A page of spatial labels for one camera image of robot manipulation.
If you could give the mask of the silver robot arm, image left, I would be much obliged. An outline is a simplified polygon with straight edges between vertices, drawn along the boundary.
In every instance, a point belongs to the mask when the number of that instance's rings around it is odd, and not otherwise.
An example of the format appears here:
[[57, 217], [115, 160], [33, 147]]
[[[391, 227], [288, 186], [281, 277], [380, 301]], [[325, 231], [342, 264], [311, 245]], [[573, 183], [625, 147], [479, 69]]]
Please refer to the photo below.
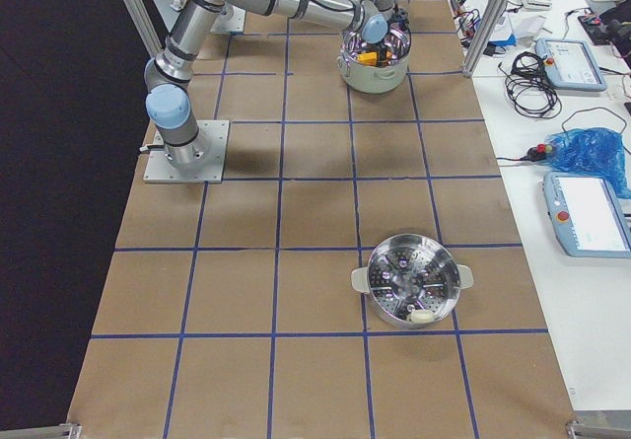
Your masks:
[[210, 164], [218, 148], [218, 138], [196, 120], [187, 92], [193, 63], [210, 34], [240, 33], [249, 14], [279, 15], [377, 44], [386, 39], [394, 9], [395, 0], [187, 0], [144, 71], [146, 110], [162, 139], [167, 167], [193, 175]]

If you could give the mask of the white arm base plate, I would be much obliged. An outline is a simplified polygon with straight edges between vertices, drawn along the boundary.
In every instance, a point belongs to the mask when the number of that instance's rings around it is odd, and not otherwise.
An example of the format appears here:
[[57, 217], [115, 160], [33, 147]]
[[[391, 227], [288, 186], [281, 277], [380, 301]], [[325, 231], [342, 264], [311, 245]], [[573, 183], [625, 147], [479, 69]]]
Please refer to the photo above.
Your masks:
[[145, 183], [221, 183], [230, 132], [228, 120], [198, 120], [197, 138], [181, 147], [170, 146], [159, 132], [148, 151]]

